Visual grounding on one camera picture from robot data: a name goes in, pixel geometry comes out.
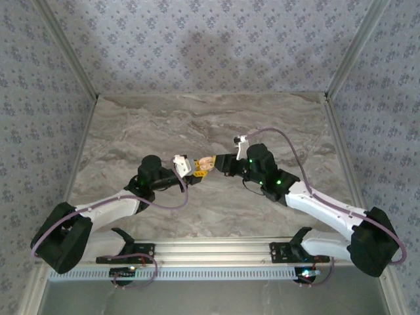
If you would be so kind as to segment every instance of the yellow object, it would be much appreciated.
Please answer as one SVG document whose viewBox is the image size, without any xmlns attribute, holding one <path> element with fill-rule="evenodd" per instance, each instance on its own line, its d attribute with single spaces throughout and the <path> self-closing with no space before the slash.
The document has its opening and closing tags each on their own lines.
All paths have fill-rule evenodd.
<svg viewBox="0 0 420 315">
<path fill-rule="evenodd" d="M 215 167 L 216 156 L 206 156 L 201 158 L 199 161 L 195 160 L 196 171 L 194 172 L 195 177 L 204 177 Z"/>
</svg>

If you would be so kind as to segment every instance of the black base bracket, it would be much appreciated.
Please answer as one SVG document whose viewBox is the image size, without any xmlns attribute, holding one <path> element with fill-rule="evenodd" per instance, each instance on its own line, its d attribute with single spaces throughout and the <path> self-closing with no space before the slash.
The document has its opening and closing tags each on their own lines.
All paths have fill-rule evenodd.
<svg viewBox="0 0 420 315">
<path fill-rule="evenodd" d="M 117 278 L 134 278 L 136 276 L 136 270 L 131 270 L 129 267 L 122 267 L 122 268 L 111 268 L 110 272 L 108 273 L 110 278 L 117 276 Z M 132 280 L 112 280 L 112 283 L 119 285 L 120 287 L 124 287 L 129 285 Z"/>
<path fill-rule="evenodd" d="M 290 243 L 270 243 L 271 262 L 273 264 L 284 263 L 329 263 L 328 256 L 310 256 L 299 257 L 293 253 Z"/>
<path fill-rule="evenodd" d="M 124 253 L 120 253 L 120 255 L 128 255 L 128 254 L 147 254 L 154 258 L 156 246 L 154 243 L 133 243 L 130 244 L 130 250 Z M 130 258 L 122 258 L 122 259 L 109 259 L 106 257 L 97 257 L 96 258 L 97 264 L 153 264 L 153 261 L 146 257 L 130 257 Z"/>
</svg>

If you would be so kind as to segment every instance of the pink cable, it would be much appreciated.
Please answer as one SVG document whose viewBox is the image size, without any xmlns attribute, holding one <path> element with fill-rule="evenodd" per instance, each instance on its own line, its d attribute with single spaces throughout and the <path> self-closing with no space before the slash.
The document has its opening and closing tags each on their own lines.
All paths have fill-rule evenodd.
<svg viewBox="0 0 420 315">
<path fill-rule="evenodd" d="M 141 202 L 144 202 L 144 203 L 147 203 L 148 205 L 152 205 L 152 206 L 154 206 L 154 207 L 157 207 L 157 208 L 160 208 L 160 209 L 164 209 L 164 210 L 179 210 L 179 209 L 181 209 L 181 208 L 183 208 L 183 207 L 185 207 L 186 206 L 186 204 L 188 203 L 188 189 L 187 189 L 187 187 L 186 187 L 186 184 L 185 184 L 185 182 L 183 181 L 183 179 L 182 179 L 182 177 L 178 174 L 178 172 L 177 172 L 177 170 L 175 169 L 175 167 L 174 167 L 174 165 L 172 165 L 171 166 L 171 168 L 172 168 L 172 171 L 174 172 L 174 174 L 177 176 L 177 178 L 179 179 L 179 181 L 180 181 L 180 183 L 181 183 L 181 185 L 182 185 L 182 188 L 184 189 L 184 195 L 185 195 L 185 198 L 184 198 L 184 202 L 182 203 L 182 205 L 179 205 L 179 206 L 177 206 L 177 207 L 166 207 L 166 206 L 164 206 L 164 205 L 156 205 L 156 204 L 154 204 L 154 203 L 152 203 L 152 202 L 150 202 L 150 201 L 148 201 L 148 200 L 146 200 L 146 199 L 144 199 L 144 198 L 141 198 L 141 197 L 137 197 L 137 196 L 133 196 L 133 195 L 131 195 L 131 196 L 120 196 L 120 197 L 112 197 L 112 198 L 110 198 L 110 199 L 106 199 L 106 200 L 103 200 L 103 201 L 101 201 L 101 202 L 98 202 L 98 203 L 96 203 L 96 204 L 94 204 L 94 205 L 91 205 L 90 207 L 86 207 L 86 208 L 83 208 L 83 209 L 80 209 L 80 210 L 76 210 L 76 211 L 74 211 L 74 212 L 72 212 L 72 213 L 70 213 L 69 215 L 66 215 L 65 217 L 62 217 L 60 220 L 58 220 L 57 222 L 55 222 L 47 231 L 45 231 L 45 233 L 37 240 L 37 242 L 33 245 L 33 247 L 32 247 L 32 250 L 31 250 L 31 255 L 32 255 L 32 257 L 37 257 L 37 254 L 36 254 L 36 251 L 37 251 L 37 249 L 38 249 L 38 247 L 42 244 L 42 242 L 43 241 L 45 241 L 45 239 L 56 229 L 56 228 L 58 228 L 61 224 L 63 224 L 64 222 L 66 222 L 68 219 L 70 219 L 70 218 L 72 218 L 72 217 L 74 217 L 74 216 L 76 216 L 76 215 L 78 215 L 78 214 L 80 214 L 80 213 L 83 213 L 83 212 L 86 212 L 86 211 L 91 211 L 91 210 L 94 210 L 94 209 L 96 209 L 97 207 L 100 207 L 101 205 L 106 205 L 106 204 L 108 204 L 108 203 L 110 203 L 110 202 L 113 202 L 113 201 L 117 201 L 117 200 L 124 200 L 124 199 L 134 199 L 134 200 L 139 200 L 139 201 L 141 201 Z"/>
<path fill-rule="evenodd" d="M 291 151 L 293 152 L 293 155 L 295 156 L 295 159 L 297 161 L 297 164 L 298 164 L 299 168 L 301 169 L 302 177 L 303 177 L 303 181 L 304 181 L 304 184 L 306 186 L 306 189 L 308 190 L 309 194 L 312 197 L 314 197 L 316 200 L 318 200 L 319 202 L 323 203 L 324 205 L 326 205 L 328 207 L 331 207 L 331 208 L 333 208 L 337 211 L 340 211 L 342 213 L 345 213 L 347 215 L 350 214 L 351 211 L 349 211 L 348 209 L 344 209 L 344 208 L 341 208 L 337 205 L 333 205 L 332 203 L 328 202 L 327 200 L 324 200 L 320 196 L 317 196 L 316 194 L 312 193 L 312 189 L 310 187 L 309 180 L 306 176 L 305 170 L 303 169 L 303 165 L 302 165 L 302 163 L 301 163 L 301 161 L 300 161 L 300 159 L 297 155 L 296 149 L 293 146 L 293 144 L 291 143 L 289 137 L 283 131 L 281 131 L 277 128 L 274 128 L 274 127 L 266 127 L 266 128 L 259 129 L 259 130 L 255 131 L 254 133 L 250 133 L 249 135 L 246 136 L 246 139 L 251 139 L 251 138 L 253 138 L 253 137 L 255 137 L 255 136 L 257 136 L 260 133 L 263 133 L 265 131 L 275 131 L 275 132 L 281 134 L 285 138 L 285 140 L 287 141 L 287 143 L 289 144 L 289 146 L 291 148 Z M 371 218 L 365 217 L 365 216 L 363 216 L 359 213 L 352 213 L 352 216 L 354 216 L 358 219 L 361 219 L 361 220 L 365 220 L 366 222 L 369 222 L 370 224 L 372 224 L 372 225 L 376 226 L 377 228 L 381 229 L 382 231 L 387 233 L 398 244 L 398 246 L 401 249 L 401 258 L 397 261 L 391 261 L 389 264 L 402 264 L 404 261 L 406 261 L 406 259 L 407 259 L 406 246 L 402 243 L 402 241 L 398 238 L 398 236 L 395 235 L 395 233 L 390 231 L 388 228 L 386 228 L 382 224 L 379 224 L 378 222 L 372 220 Z"/>
</svg>

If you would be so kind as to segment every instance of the gray marble tabletop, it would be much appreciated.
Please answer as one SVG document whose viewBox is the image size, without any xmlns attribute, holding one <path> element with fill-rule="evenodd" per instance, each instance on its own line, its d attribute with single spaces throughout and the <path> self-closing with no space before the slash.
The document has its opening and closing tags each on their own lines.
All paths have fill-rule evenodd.
<svg viewBox="0 0 420 315">
<path fill-rule="evenodd" d="M 199 159 L 235 152 L 234 136 L 267 126 L 290 137 L 313 187 L 350 203 L 323 107 L 321 94 L 314 93 L 100 97 L 70 203 L 87 203 L 120 191 L 148 154 L 169 161 L 175 154 Z M 256 142 L 268 146 L 279 167 L 301 177 L 279 134 L 265 133 L 252 143 Z M 120 227 L 136 239 L 292 236 L 302 226 L 329 230 L 307 214 L 247 191 L 239 177 L 224 177 L 217 170 L 190 187 L 189 193 L 184 209 L 149 207 L 104 229 Z M 179 188 L 172 187 L 157 192 L 155 202 L 176 206 L 183 200 Z"/>
</svg>

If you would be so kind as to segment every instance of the patterned wallpaper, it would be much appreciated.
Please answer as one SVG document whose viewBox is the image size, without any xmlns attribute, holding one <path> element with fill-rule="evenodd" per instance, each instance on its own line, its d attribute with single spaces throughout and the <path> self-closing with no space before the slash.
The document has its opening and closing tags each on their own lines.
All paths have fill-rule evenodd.
<svg viewBox="0 0 420 315">
<path fill-rule="evenodd" d="M 60 202 L 91 101 L 30 1 L 0 1 L 0 314 L 14 314 L 29 243 Z"/>
<path fill-rule="evenodd" d="M 369 206 L 408 249 L 400 279 L 420 314 L 420 4 L 392 0 L 334 105 Z"/>
<path fill-rule="evenodd" d="M 49 0 L 98 94 L 324 91 L 371 0 Z"/>
</svg>

